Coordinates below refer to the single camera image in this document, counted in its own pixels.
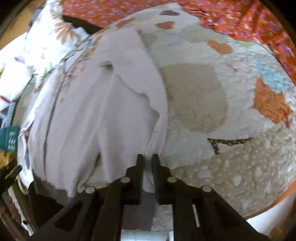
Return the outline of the heart patterned quilt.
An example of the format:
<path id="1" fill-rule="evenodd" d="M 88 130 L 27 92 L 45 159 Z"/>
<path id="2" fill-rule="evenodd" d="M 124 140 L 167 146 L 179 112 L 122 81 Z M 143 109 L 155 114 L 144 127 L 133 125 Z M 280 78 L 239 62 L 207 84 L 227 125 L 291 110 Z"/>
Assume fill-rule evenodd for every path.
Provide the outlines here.
<path id="1" fill-rule="evenodd" d="M 165 86 L 168 126 L 161 164 L 188 185 L 212 186 L 244 217 L 276 200 L 295 180 L 295 85 L 270 48 L 202 27 L 199 17 L 169 3 L 89 35 L 59 64 L 93 35 L 122 28 L 143 35 Z M 17 111 L 25 110 L 22 124 L 41 88 L 17 105 Z M 126 208 L 123 228 L 169 232 L 171 213 L 154 202 L 146 160 L 143 202 Z"/>

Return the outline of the red floral sheet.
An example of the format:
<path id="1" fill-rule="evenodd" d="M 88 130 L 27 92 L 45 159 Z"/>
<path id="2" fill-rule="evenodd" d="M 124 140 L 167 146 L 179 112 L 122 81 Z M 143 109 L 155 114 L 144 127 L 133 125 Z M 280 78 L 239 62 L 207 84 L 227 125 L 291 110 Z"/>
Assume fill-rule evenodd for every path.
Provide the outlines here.
<path id="1" fill-rule="evenodd" d="M 288 24 L 262 1 L 177 1 L 183 11 L 199 17 L 202 27 L 240 41 L 266 44 L 295 81 L 295 35 Z M 168 1 L 63 1 L 64 15 L 106 27 L 121 18 Z"/>

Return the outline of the white small garment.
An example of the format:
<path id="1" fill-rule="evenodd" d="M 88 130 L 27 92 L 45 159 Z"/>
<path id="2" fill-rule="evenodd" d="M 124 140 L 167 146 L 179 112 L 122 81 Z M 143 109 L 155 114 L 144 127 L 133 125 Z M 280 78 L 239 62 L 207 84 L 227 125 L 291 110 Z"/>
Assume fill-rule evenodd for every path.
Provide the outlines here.
<path id="1" fill-rule="evenodd" d="M 165 86 L 140 31 L 93 35 L 45 78 L 18 136 L 36 226 L 121 178 L 139 154 L 160 154 L 167 126 Z"/>

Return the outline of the teal printed box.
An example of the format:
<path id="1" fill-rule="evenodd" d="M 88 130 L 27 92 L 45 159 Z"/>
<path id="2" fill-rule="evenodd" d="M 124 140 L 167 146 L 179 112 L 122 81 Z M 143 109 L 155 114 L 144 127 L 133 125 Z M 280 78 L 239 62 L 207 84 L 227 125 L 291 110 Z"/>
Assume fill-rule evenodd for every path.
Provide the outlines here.
<path id="1" fill-rule="evenodd" d="M 18 126 L 8 126 L 0 130 L 0 149 L 2 151 L 17 153 L 19 131 Z"/>

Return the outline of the white floral pillow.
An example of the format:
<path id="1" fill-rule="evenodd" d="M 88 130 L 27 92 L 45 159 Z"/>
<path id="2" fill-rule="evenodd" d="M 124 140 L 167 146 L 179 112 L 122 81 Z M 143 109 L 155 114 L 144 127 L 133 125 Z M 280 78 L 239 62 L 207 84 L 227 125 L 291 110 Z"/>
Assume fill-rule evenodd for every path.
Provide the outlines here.
<path id="1" fill-rule="evenodd" d="M 44 77 L 99 30 L 87 21 L 64 16 L 58 1 L 47 1 L 27 32 L 1 49 L 1 109 L 17 100 L 30 80 L 39 90 Z"/>

